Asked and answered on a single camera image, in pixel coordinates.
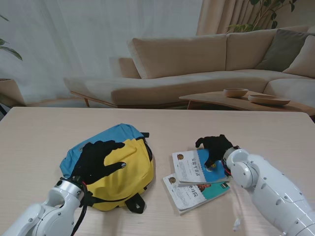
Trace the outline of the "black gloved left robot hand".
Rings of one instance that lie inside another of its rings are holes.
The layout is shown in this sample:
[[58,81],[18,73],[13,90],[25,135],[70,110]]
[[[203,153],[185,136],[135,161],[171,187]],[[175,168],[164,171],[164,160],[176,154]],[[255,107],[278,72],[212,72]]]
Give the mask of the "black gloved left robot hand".
[[123,148],[124,143],[110,141],[97,141],[95,143],[87,143],[74,166],[71,177],[80,177],[81,180],[89,185],[103,177],[109,176],[115,171],[126,166],[124,162],[116,162],[105,165],[105,158],[114,150]]

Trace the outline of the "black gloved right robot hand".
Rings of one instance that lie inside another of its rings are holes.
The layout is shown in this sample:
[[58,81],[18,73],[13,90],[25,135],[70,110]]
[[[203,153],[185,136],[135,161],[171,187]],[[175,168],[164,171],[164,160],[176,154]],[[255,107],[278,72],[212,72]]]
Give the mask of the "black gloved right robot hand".
[[205,162],[207,168],[211,168],[216,161],[222,160],[227,150],[233,147],[233,144],[223,135],[199,138],[195,142],[195,147],[203,145],[208,150],[208,159]]

